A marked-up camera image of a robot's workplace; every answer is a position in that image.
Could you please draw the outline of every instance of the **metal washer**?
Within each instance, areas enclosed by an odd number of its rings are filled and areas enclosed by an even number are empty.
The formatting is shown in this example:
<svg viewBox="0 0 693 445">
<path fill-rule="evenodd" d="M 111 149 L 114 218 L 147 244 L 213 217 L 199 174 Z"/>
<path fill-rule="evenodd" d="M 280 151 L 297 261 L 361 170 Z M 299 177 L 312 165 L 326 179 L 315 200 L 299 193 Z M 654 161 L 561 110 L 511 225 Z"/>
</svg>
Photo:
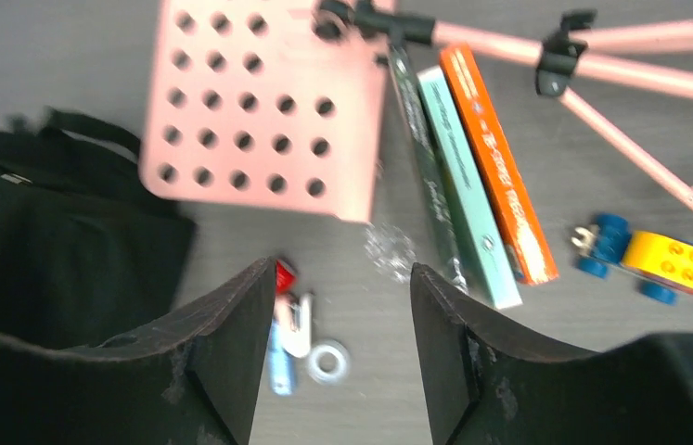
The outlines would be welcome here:
<svg viewBox="0 0 693 445">
<path fill-rule="evenodd" d="M 319 365 L 325 355 L 335 357 L 335 368 L 325 371 Z M 335 340 L 324 340 L 316 344 L 308 354 L 306 367 L 308 375 L 319 385 L 338 385 L 349 374 L 352 368 L 352 359 L 349 351 Z"/>
</svg>

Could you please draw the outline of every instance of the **book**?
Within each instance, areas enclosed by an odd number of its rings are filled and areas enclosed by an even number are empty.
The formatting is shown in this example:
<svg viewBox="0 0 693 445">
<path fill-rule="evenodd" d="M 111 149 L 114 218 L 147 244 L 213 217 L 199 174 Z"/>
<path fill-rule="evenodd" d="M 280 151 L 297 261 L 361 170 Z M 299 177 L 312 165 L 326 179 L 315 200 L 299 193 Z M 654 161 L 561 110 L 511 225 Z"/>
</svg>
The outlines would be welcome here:
<svg viewBox="0 0 693 445">
<path fill-rule="evenodd" d="M 479 284 L 498 310 L 518 306 L 522 301 L 515 274 L 444 73 L 435 67 L 418 78 L 445 187 L 451 185 L 447 204 L 468 282 Z"/>
<path fill-rule="evenodd" d="M 467 44 L 447 47 L 440 53 L 439 64 L 517 279 L 527 285 L 556 279 L 557 265 L 471 49 Z"/>
<path fill-rule="evenodd" d="M 387 59 L 392 84 L 406 124 L 407 137 L 411 142 L 417 183 L 425 200 L 433 243 L 443 263 L 441 272 L 445 279 L 466 293 L 466 277 L 458 255 L 456 235 L 453 232 L 450 210 L 447 209 L 442 177 L 436 165 L 419 98 L 419 83 L 404 48 L 403 38 L 391 35 Z"/>
</svg>

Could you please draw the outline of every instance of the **hole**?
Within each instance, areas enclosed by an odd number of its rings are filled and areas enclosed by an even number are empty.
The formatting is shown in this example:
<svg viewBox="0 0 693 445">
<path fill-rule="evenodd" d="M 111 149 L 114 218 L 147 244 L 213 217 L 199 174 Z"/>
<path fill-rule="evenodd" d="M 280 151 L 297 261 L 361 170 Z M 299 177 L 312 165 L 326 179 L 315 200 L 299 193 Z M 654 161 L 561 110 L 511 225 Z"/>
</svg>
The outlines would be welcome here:
<svg viewBox="0 0 693 445">
<path fill-rule="evenodd" d="M 170 183 L 176 179 L 176 169 L 169 164 L 161 165 L 158 174 L 160 175 L 160 178 L 167 183 Z"/>
<path fill-rule="evenodd" d="M 204 105 L 209 109 L 216 109 L 221 103 L 221 96 L 210 90 L 204 93 Z"/>
<path fill-rule="evenodd" d="M 313 151 L 315 155 L 321 158 L 328 153 L 329 142 L 322 138 L 315 139 L 314 142 L 311 144 L 311 151 Z"/>
<path fill-rule="evenodd" d="M 198 170 L 196 170 L 194 179 L 196 180 L 196 184 L 206 187 L 207 185 L 212 184 L 212 173 L 204 167 L 200 167 Z"/>
<path fill-rule="evenodd" d="M 245 111 L 253 111 L 256 109 L 256 107 L 258 107 L 258 105 L 259 99 L 257 99 L 256 96 L 252 95 L 251 93 L 245 93 L 239 99 L 239 106 Z"/>
<path fill-rule="evenodd" d="M 185 51 L 179 50 L 172 56 L 172 63 L 180 70 L 184 70 L 190 65 L 190 57 Z"/>
<path fill-rule="evenodd" d="M 253 136 L 245 132 L 237 133 L 234 136 L 234 145 L 242 151 L 247 151 L 253 146 Z"/>
<path fill-rule="evenodd" d="M 337 42 L 343 37 L 343 31 L 334 21 L 325 20 L 314 25 L 314 34 L 325 42 Z"/>
<path fill-rule="evenodd" d="M 278 194 L 286 190 L 286 180 L 283 179 L 283 176 L 279 174 L 274 174 L 270 177 L 267 186 L 273 193 Z"/>
<path fill-rule="evenodd" d="M 335 371 L 335 367 L 338 366 L 338 359 L 332 354 L 324 354 L 319 359 L 318 365 L 319 369 L 330 374 Z"/>
<path fill-rule="evenodd" d="M 266 34 L 267 22 L 262 16 L 252 16 L 248 20 L 248 28 L 256 35 Z"/>
<path fill-rule="evenodd" d="M 319 113 L 321 117 L 327 117 L 332 114 L 333 111 L 335 111 L 335 104 L 328 98 L 323 97 L 316 102 L 316 112 Z"/>
<path fill-rule="evenodd" d="M 199 142 L 207 148 L 212 148 L 218 142 L 218 136 L 209 128 L 205 128 L 199 133 Z"/>
<path fill-rule="evenodd" d="M 262 68 L 262 60 L 255 54 L 248 54 L 245 56 L 245 70 L 248 72 L 256 73 Z"/>
<path fill-rule="evenodd" d="M 122 346 L 132 345 L 136 341 L 138 341 L 138 337 L 129 334 L 122 334 L 109 338 L 108 340 L 104 341 L 102 345 L 98 346 L 98 348 L 120 348 Z"/>
<path fill-rule="evenodd" d="M 195 25 L 196 21 L 185 11 L 182 11 L 176 18 L 176 26 L 183 32 L 192 32 Z"/>
<path fill-rule="evenodd" d="M 277 109 L 283 114 L 290 114 L 295 105 L 294 99 L 288 95 L 283 95 L 277 100 Z"/>
<path fill-rule="evenodd" d="M 291 141 L 285 135 L 279 134 L 273 141 L 273 148 L 280 154 L 287 153 L 291 149 Z"/>
<path fill-rule="evenodd" d="M 248 179 L 248 175 L 244 172 L 237 170 L 236 172 L 231 173 L 231 185 L 237 190 L 245 190 L 248 188 L 249 181 L 250 179 Z"/>
<path fill-rule="evenodd" d="M 314 178 L 308 182 L 308 195 L 312 197 L 320 197 L 324 194 L 324 183 L 318 178 Z"/>
<path fill-rule="evenodd" d="M 163 139 L 165 139 L 169 144 L 175 146 L 179 143 L 179 140 L 182 139 L 182 133 L 180 133 L 176 127 L 169 126 L 166 127 L 166 133 L 163 135 Z"/>
<path fill-rule="evenodd" d="M 214 16 L 212 16 L 212 27 L 219 33 L 219 34 L 226 34 L 229 31 L 231 31 L 231 21 L 228 20 L 228 17 L 221 13 L 217 13 Z"/>
<path fill-rule="evenodd" d="M 387 56 L 382 54 L 376 54 L 376 56 L 373 57 L 373 63 L 382 68 L 387 68 L 390 66 L 390 60 L 387 58 Z"/>
<path fill-rule="evenodd" d="M 172 91 L 169 92 L 169 103 L 177 108 L 182 107 L 185 103 L 185 93 L 179 88 L 173 88 Z"/>
<path fill-rule="evenodd" d="M 225 68 L 225 57 L 217 51 L 212 51 L 207 56 L 207 66 L 213 71 L 222 71 Z"/>
<path fill-rule="evenodd" d="M 379 37 L 379 33 L 376 31 L 360 30 L 360 37 L 366 42 L 373 42 Z"/>
</svg>

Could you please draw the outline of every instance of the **orange book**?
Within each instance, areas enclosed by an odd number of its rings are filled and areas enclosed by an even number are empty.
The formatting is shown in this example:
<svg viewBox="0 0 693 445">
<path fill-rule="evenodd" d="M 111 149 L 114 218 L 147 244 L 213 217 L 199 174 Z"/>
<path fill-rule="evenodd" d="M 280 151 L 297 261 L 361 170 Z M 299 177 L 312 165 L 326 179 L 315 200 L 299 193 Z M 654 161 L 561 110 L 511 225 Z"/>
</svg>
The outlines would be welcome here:
<svg viewBox="0 0 693 445">
<path fill-rule="evenodd" d="M 471 49 L 466 44 L 447 47 L 440 54 L 439 64 L 456 102 L 517 279 L 526 285 L 556 279 L 557 265 Z"/>
</svg>

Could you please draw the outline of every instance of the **blue wheel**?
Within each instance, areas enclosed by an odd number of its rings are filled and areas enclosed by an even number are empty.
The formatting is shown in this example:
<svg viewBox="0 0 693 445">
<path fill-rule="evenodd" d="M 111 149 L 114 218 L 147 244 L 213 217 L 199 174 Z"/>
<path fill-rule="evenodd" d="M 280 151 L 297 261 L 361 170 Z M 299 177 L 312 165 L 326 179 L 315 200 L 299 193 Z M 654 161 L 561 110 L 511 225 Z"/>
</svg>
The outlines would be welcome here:
<svg viewBox="0 0 693 445">
<path fill-rule="evenodd" d="M 644 284 L 641 285 L 641 293 L 661 303 L 671 306 L 676 304 L 676 293 L 674 293 L 674 291 L 666 286 L 651 281 L 645 281 Z"/>
<path fill-rule="evenodd" d="M 625 233 L 627 228 L 630 226 L 627 220 L 619 215 L 614 215 L 613 213 L 600 213 L 595 218 L 595 224 L 600 226 L 600 229 L 604 227 L 610 227 L 618 232 Z"/>
<path fill-rule="evenodd" d="M 609 276 L 609 266 L 591 258 L 581 257 L 575 267 L 577 267 L 579 271 L 589 273 L 597 278 L 605 279 Z"/>
</svg>

